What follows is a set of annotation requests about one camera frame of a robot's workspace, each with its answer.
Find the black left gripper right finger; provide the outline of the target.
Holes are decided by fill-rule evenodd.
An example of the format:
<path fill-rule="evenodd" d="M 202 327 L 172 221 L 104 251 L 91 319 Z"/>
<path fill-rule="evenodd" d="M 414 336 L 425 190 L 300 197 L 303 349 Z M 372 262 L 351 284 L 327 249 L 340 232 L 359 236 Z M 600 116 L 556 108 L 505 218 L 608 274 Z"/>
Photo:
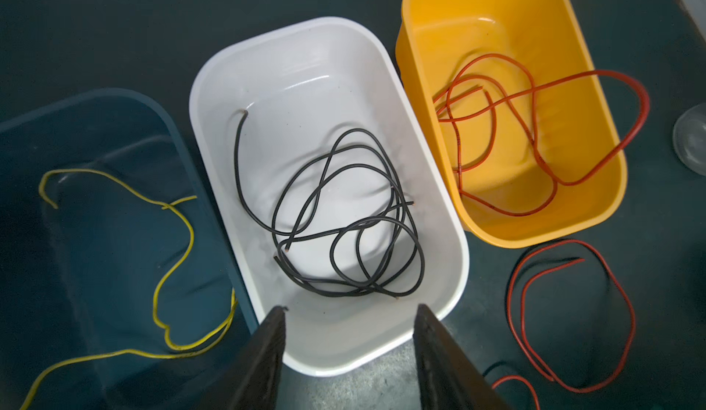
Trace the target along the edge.
<path fill-rule="evenodd" d="M 423 303 L 417 307 L 413 340 L 423 409 L 507 408 Z"/>

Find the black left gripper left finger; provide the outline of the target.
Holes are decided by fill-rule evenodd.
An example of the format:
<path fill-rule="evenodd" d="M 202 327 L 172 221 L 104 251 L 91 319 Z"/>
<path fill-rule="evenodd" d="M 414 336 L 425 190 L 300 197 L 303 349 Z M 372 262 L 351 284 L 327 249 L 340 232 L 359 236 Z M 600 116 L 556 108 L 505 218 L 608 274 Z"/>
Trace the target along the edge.
<path fill-rule="evenodd" d="M 207 388 L 197 409 L 273 409 L 286 345 L 285 306 L 275 306 L 238 359 Z"/>

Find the blue plastic bin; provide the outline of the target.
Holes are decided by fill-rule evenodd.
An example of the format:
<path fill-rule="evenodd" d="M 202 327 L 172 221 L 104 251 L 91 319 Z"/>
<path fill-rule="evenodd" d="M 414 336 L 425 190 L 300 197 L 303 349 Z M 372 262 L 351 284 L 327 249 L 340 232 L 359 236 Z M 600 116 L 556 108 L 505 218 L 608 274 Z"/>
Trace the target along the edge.
<path fill-rule="evenodd" d="M 119 88 L 1 125 L 1 406 L 191 409 L 249 340 L 171 117 Z"/>

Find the white plastic bin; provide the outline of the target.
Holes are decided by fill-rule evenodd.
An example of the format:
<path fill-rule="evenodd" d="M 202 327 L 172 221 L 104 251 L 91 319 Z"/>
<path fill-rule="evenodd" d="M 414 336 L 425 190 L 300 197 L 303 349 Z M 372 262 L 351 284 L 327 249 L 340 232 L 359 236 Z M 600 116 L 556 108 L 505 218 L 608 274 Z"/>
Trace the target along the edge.
<path fill-rule="evenodd" d="M 445 317 L 469 272 L 460 221 L 382 43 L 317 18 L 234 44 L 202 66 L 189 117 L 252 309 L 288 308 L 285 364 L 330 377 L 403 344 L 417 307 Z M 289 250 L 315 284 L 392 261 L 386 293 L 327 298 L 275 262 L 323 169 L 336 173 Z"/>

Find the yellow plastic bin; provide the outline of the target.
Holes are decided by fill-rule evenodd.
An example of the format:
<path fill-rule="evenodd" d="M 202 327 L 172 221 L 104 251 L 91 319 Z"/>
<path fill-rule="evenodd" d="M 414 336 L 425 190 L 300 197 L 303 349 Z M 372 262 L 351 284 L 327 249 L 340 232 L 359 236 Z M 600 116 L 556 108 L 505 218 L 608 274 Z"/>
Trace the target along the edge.
<path fill-rule="evenodd" d="M 521 248 L 618 209 L 625 155 L 570 0 L 402 0 L 395 59 L 463 228 Z"/>

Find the green lid glass jar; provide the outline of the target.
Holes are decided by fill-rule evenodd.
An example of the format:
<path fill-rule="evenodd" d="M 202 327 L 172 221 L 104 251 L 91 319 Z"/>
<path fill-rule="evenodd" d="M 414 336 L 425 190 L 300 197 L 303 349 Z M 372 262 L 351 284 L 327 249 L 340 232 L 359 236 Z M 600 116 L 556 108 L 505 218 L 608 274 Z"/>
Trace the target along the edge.
<path fill-rule="evenodd" d="M 677 119 L 672 131 L 673 148 L 678 159 L 689 170 L 701 176 L 706 175 L 705 135 L 704 103 L 686 110 Z"/>

